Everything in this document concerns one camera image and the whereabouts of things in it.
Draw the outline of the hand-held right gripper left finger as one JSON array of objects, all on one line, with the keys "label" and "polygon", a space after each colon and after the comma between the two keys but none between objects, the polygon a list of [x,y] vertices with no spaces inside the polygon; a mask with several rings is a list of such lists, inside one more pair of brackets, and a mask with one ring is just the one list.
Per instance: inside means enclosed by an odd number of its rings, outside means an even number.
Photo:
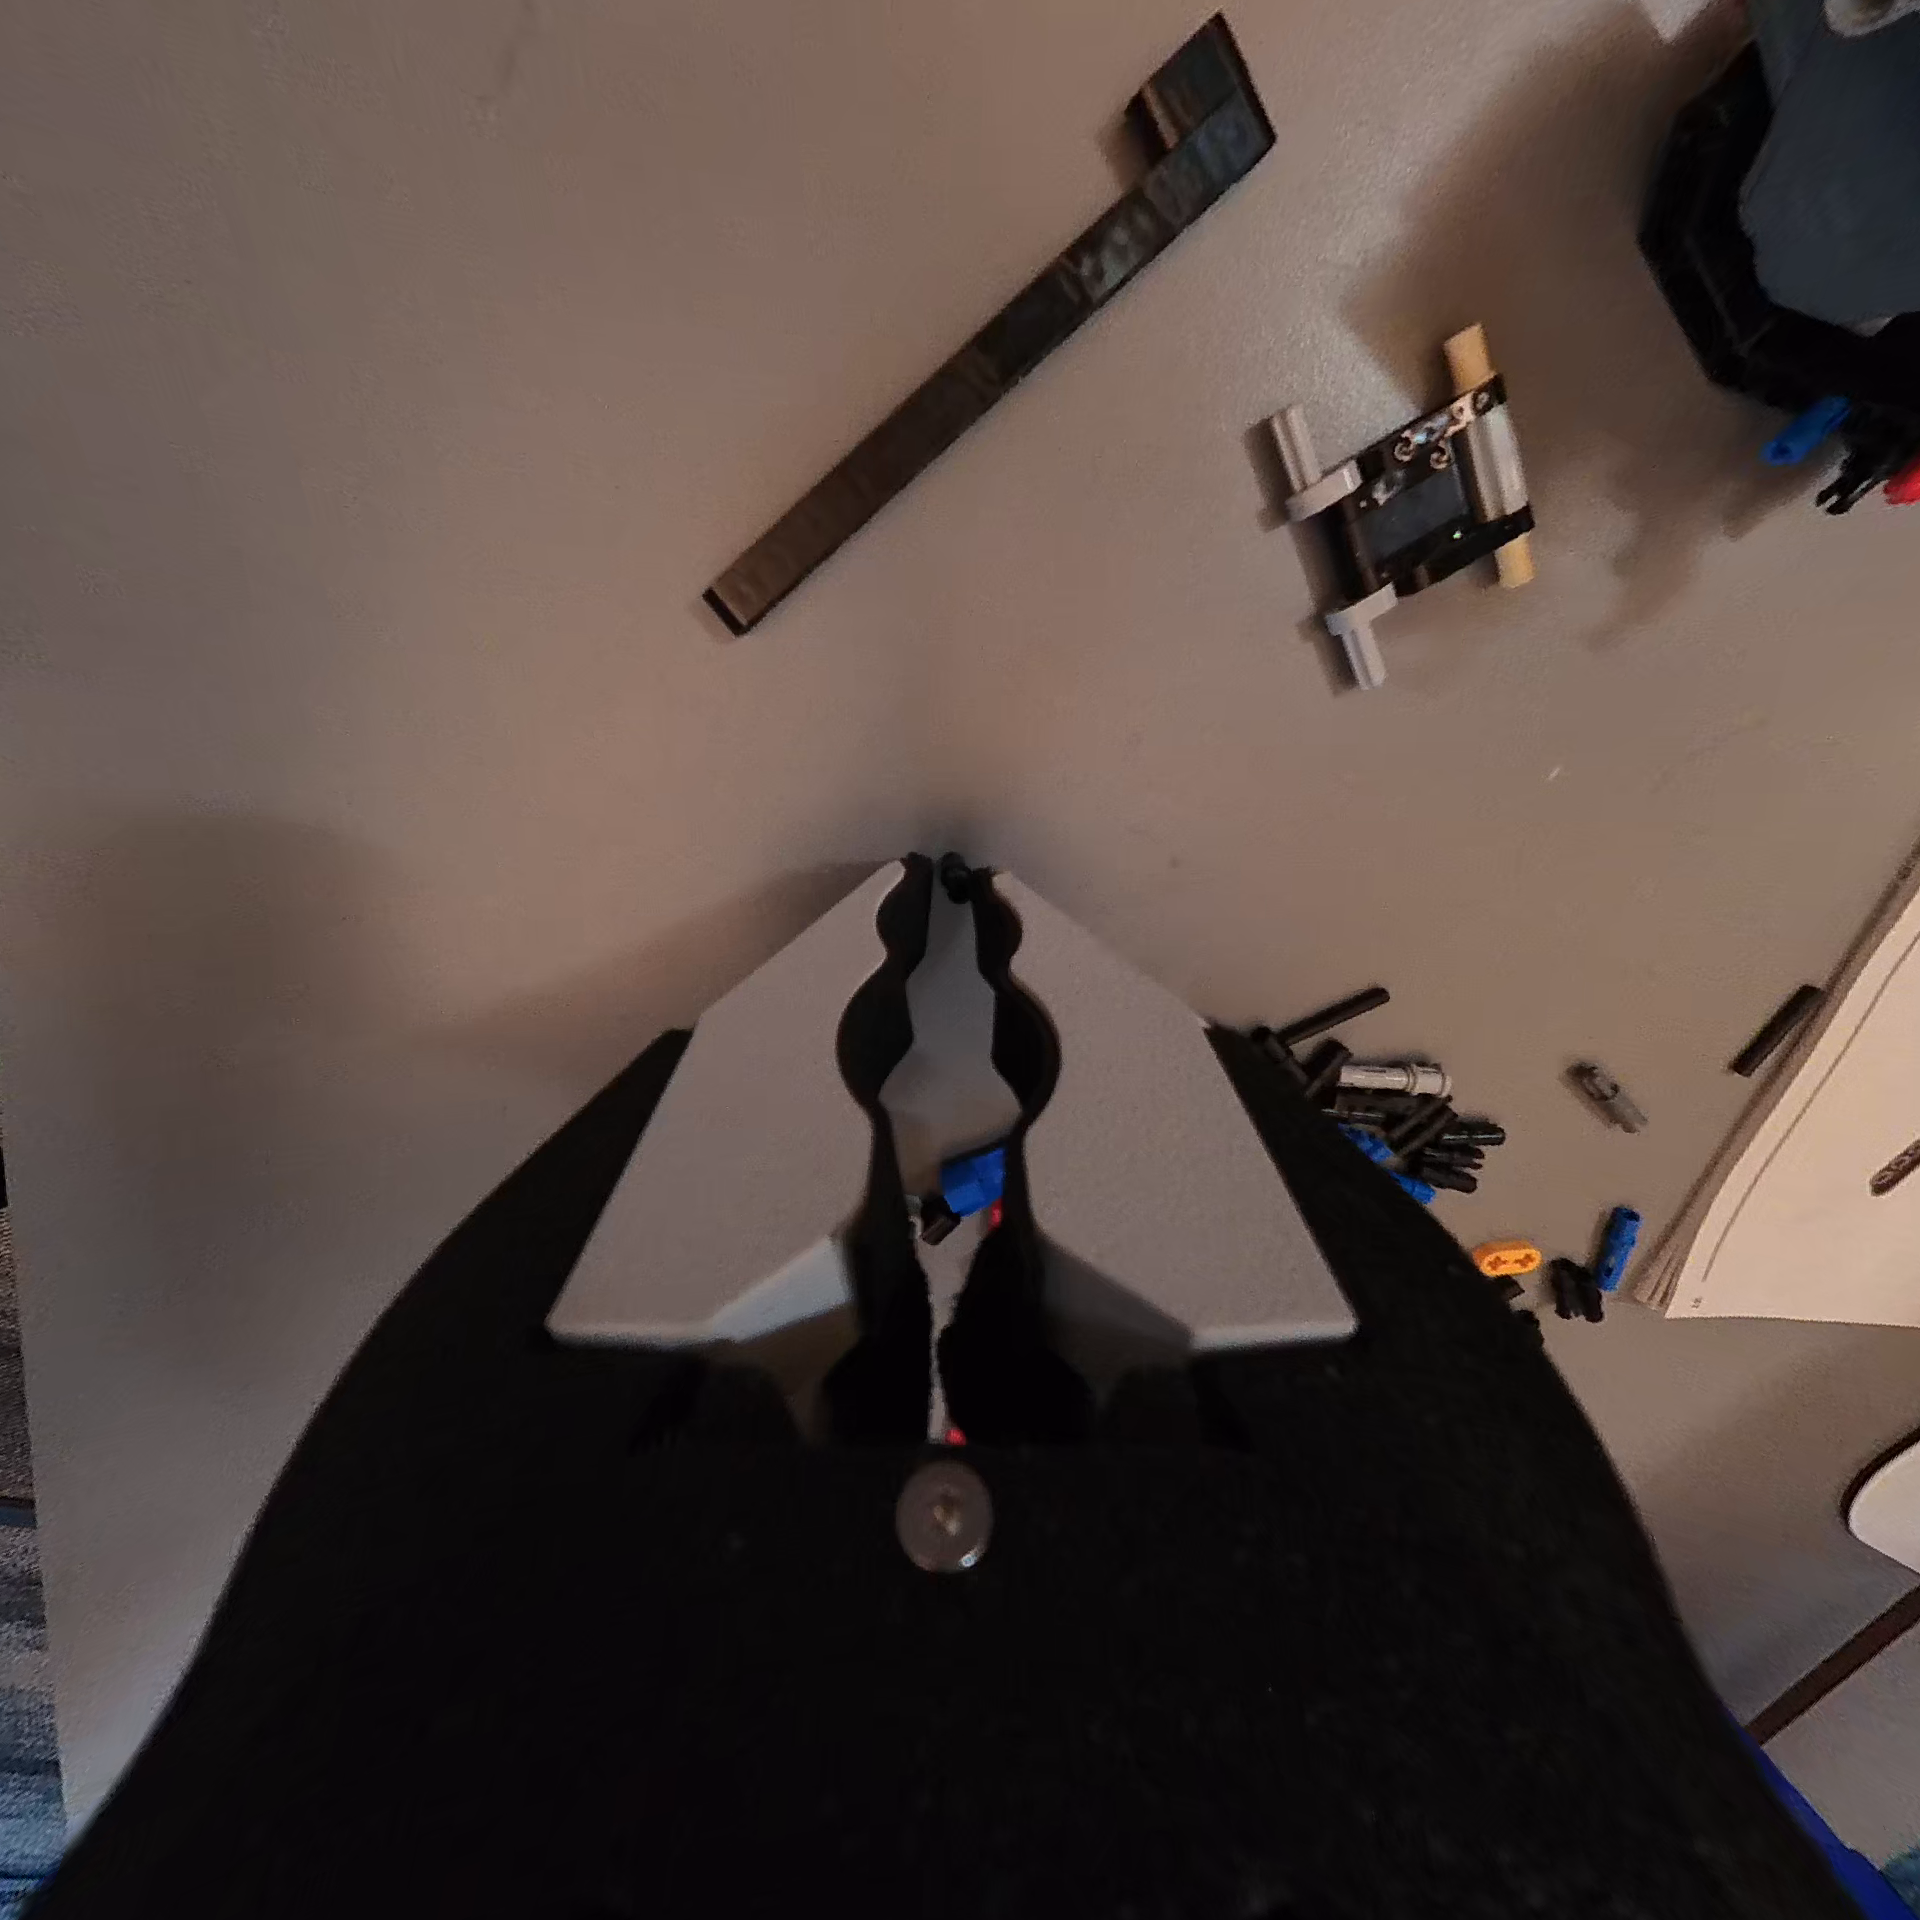
[{"label": "hand-held right gripper left finger", "polygon": [[929,932],[923,854],[880,863],[705,1009],[546,1317],[556,1340],[747,1348],[852,1326],[848,1240],[872,1190],[875,1093],[844,1019],[899,988]]}]

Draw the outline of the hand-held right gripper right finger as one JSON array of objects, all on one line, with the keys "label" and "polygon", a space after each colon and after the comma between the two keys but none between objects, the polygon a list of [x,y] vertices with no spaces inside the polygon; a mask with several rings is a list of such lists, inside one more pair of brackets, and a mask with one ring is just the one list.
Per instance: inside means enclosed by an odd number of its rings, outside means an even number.
[{"label": "hand-held right gripper right finger", "polygon": [[937,1160],[1021,1160],[1075,1363],[1322,1347],[1356,1311],[1210,1023],[1033,887],[941,854]]}]

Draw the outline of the blue and black lego pin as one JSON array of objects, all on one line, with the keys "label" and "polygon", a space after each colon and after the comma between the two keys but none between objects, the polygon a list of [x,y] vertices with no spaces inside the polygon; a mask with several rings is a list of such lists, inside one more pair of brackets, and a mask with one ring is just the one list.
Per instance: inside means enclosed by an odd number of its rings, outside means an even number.
[{"label": "blue and black lego pin", "polygon": [[937,1167],[932,1185],[915,1198],[915,1221],[925,1245],[952,1236],[962,1223],[976,1217],[982,1230],[1002,1223],[1006,1184],[1006,1148],[980,1145],[958,1153]]}]

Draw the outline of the pile of small lego pieces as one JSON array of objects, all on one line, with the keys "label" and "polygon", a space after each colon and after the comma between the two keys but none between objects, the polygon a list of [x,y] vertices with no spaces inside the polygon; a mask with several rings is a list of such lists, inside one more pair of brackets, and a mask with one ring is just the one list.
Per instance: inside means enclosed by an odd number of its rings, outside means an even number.
[{"label": "pile of small lego pieces", "polygon": [[1390,1001],[1386,985],[1369,983],[1289,1021],[1251,1023],[1244,1036],[1416,1203],[1472,1196],[1509,1133],[1499,1120],[1457,1103],[1453,1077],[1437,1061],[1362,1057],[1344,1039],[1352,1023]]}]

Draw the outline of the open lego instruction booklet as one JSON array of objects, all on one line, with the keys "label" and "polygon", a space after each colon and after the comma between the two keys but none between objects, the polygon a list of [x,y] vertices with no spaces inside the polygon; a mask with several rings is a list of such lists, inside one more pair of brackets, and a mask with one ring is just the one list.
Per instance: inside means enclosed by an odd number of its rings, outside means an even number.
[{"label": "open lego instruction booklet", "polygon": [[1917,1326],[1917,853],[1629,1292],[1667,1317]]}]

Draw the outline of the small black grey lego subassembly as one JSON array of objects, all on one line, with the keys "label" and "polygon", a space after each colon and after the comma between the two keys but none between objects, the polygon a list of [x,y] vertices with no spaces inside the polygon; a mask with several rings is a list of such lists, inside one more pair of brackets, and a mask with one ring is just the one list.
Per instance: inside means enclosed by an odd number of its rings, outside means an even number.
[{"label": "small black grey lego subassembly", "polygon": [[1330,464],[1307,414],[1264,421],[1283,513],[1322,532],[1339,599],[1320,616],[1358,691],[1386,684],[1380,625],[1409,599],[1488,565],[1504,590],[1538,579],[1521,436],[1486,327],[1442,342],[1450,396]]}]

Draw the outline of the long black lego beam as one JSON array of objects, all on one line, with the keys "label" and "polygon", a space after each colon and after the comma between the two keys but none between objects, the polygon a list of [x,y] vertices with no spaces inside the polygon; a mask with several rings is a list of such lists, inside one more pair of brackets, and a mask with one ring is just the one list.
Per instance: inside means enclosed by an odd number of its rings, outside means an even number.
[{"label": "long black lego beam", "polygon": [[754,632],[1275,145],[1254,78],[1218,12],[1124,112],[1145,155],[1140,177],[716,573],[705,605],[728,635]]}]

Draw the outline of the lego motor assembly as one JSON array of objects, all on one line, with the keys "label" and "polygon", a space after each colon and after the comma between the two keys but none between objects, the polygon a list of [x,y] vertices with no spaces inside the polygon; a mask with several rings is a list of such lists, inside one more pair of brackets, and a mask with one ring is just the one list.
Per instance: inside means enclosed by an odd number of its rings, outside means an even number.
[{"label": "lego motor assembly", "polygon": [[1917,5],[1747,5],[1670,120],[1640,248],[1708,379],[1787,416],[1762,456],[1841,448],[1814,495],[1915,504]]}]

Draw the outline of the blue plastic bin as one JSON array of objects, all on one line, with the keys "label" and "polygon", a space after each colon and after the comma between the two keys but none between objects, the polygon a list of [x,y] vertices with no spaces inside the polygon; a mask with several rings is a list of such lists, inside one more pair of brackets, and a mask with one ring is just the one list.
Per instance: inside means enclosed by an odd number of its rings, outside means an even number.
[{"label": "blue plastic bin", "polygon": [[1787,1812],[1800,1832],[1819,1851],[1832,1879],[1841,1886],[1849,1916],[1906,1918],[1909,1908],[1894,1886],[1857,1846],[1846,1845],[1810,1801],[1768,1757],[1762,1743],[1734,1719],[1745,1752],[1757,1765],[1773,1801]]}]

